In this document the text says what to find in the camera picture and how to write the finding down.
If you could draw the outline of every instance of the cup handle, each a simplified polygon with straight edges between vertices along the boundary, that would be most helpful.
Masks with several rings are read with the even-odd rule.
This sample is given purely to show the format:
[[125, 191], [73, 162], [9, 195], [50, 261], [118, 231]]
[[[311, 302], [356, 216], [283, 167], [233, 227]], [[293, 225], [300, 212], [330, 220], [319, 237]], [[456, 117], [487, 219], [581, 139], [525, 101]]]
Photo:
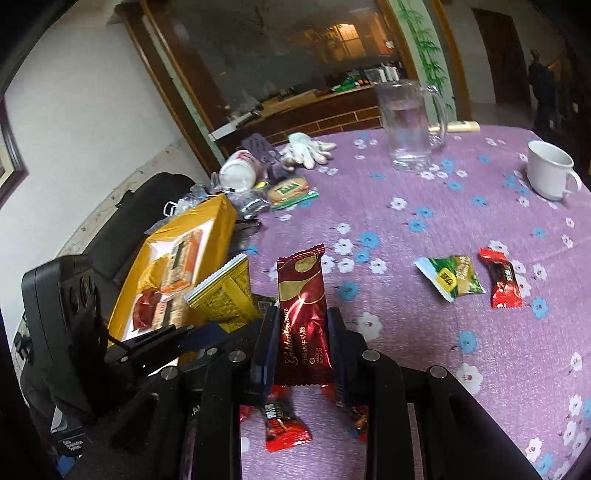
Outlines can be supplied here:
[[435, 150], [437, 148], [443, 148], [445, 146], [445, 137], [447, 135], [447, 109], [445, 102], [439, 90], [435, 85], [427, 85], [422, 88], [424, 93], [428, 93], [435, 100], [435, 109], [439, 115], [439, 134], [429, 134], [431, 140], [431, 146]]
[[[575, 191], [569, 190], [569, 177], [574, 178], [574, 181], [577, 184], [577, 189]], [[579, 174], [573, 170], [569, 170], [566, 173], [566, 189], [564, 190], [564, 192], [565, 193], [577, 193], [582, 188], [583, 188], [583, 182], [581, 181], [581, 177], [579, 177]]]

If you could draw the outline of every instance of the water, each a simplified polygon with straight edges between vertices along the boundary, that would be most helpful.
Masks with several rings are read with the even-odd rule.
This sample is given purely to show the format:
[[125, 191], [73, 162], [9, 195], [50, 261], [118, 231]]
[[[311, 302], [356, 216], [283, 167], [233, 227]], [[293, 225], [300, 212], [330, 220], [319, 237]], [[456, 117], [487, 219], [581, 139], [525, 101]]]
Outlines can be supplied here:
[[431, 140], [423, 99], [381, 102], [394, 168], [423, 171], [431, 163]]

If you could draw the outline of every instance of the white mug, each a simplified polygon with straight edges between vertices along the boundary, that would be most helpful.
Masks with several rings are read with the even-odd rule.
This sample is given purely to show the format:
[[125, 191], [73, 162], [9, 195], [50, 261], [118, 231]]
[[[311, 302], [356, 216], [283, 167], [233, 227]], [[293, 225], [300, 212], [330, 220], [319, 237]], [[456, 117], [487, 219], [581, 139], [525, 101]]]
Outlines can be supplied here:
[[[527, 147], [527, 179], [542, 197], [561, 200], [565, 194], [583, 187], [581, 178], [573, 171], [573, 159], [564, 150], [539, 140], [532, 140]], [[569, 178], [574, 179], [576, 190], [569, 190]]]

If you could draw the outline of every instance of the wooden door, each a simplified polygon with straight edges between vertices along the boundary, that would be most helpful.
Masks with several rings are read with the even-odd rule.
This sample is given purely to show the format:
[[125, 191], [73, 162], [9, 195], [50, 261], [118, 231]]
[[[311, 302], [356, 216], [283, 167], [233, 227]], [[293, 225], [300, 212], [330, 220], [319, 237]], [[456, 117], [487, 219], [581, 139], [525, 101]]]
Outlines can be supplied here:
[[497, 103], [531, 105], [521, 42], [509, 15], [473, 8], [491, 66]]

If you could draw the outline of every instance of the floral tablecloth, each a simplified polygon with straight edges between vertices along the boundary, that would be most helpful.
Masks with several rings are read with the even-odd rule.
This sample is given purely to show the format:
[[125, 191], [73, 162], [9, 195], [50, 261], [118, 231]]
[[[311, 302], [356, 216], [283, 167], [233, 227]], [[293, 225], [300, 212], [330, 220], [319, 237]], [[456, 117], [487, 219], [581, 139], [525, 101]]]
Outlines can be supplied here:
[[[328, 135], [335, 159], [306, 172], [316, 199], [262, 218], [250, 258], [255, 293], [277, 294], [278, 257], [326, 244], [329, 306], [399, 364], [441, 364], [486, 408], [543, 478], [560, 479], [591, 426], [591, 194], [553, 203], [525, 179], [530, 131], [449, 135], [428, 171], [392, 168], [382, 130]], [[480, 247], [506, 253], [522, 308], [491, 308]], [[446, 302], [413, 265], [469, 255], [487, 290]], [[262, 418], [241, 429], [243, 477], [362, 479], [365, 445], [317, 387], [296, 388], [313, 441], [267, 453]]]

